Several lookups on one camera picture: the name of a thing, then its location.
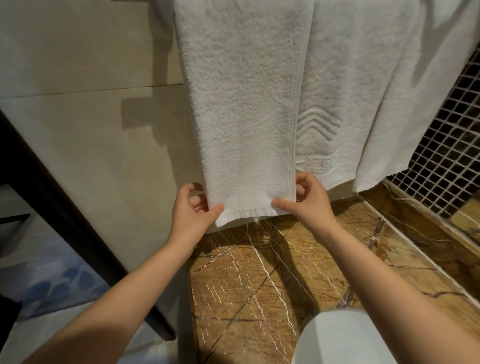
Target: person's left hand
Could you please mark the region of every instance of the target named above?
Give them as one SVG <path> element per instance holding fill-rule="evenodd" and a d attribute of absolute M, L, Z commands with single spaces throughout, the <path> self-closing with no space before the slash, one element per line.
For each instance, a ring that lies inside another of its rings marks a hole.
<path fill-rule="evenodd" d="M 225 209 L 222 204 L 216 205 L 210 210 L 205 194 L 190 197 L 191 191 L 203 191 L 199 183 L 189 183 L 179 189 L 175 204 L 173 205 L 172 227 L 168 237 L 169 245 L 175 245 L 179 249 L 185 249 L 192 254 L 195 245 L 200 241 L 208 227 Z"/>

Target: bare skin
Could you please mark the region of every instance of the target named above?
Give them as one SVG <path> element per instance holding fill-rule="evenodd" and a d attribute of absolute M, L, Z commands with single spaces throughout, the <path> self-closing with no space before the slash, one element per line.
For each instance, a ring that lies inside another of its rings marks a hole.
<path fill-rule="evenodd" d="M 208 210 L 198 184 L 183 186 L 164 248 L 34 352 L 24 363 L 116 363 L 165 287 L 192 254 L 223 205 Z M 337 222 L 310 173 L 297 175 L 297 201 L 272 205 L 296 215 L 323 244 L 399 363 L 478 363 L 480 345 Z"/>
<path fill-rule="evenodd" d="M 326 190 L 297 175 L 297 201 L 272 205 L 298 217 L 332 255 L 399 363 L 480 363 L 480 344 L 337 222 Z"/>

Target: towel fold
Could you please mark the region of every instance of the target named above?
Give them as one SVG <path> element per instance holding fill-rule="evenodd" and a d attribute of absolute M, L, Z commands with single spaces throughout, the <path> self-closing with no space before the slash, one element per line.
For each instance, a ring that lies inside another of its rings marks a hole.
<path fill-rule="evenodd" d="M 411 33 L 415 0 L 316 0 L 301 87 L 296 168 L 331 189 L 355 178 Z"/>
<path fill-rule="evenodd" d="M 408 163 L 479 40 L 478 1 L 421 1 L 419 15 L 363 150 L 354 191 Z"/>
<path fill-rule="evenodd" d="M 295 128 L 313 0 L 175 0 L 206 193 L 218 227 L 295 200 Z"/>

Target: white toilet lid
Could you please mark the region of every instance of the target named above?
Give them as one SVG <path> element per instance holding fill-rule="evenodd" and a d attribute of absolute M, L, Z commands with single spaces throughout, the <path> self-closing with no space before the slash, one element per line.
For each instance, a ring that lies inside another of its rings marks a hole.
<path fill-rule="evenodd" d="M 395 364 L 372 320 L 357 309 L 323 312 L 308 323 L 292 364 Z"/>

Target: white towel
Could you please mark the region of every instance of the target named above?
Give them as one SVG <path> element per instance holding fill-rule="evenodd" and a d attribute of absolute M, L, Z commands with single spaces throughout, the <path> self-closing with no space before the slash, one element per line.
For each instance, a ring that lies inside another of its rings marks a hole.
<path fill-rule="evenodd" d="M 316 0 L 302 81 L 297 170 L 331 189 L 362 149 L 418 12 L 415 0 Z"/>
<path fill-rule="evenodd" d="M 477 45 L 479 2 L 422 1 L 416 26 L 363 150 L 354 191 L 408 168 L 423 134 Z"/>
<path fill-rule="evenodd" d="M 175 0 L 195 132 L 216 221 L 295 200 L 295 127 L 313 0 Z"/>

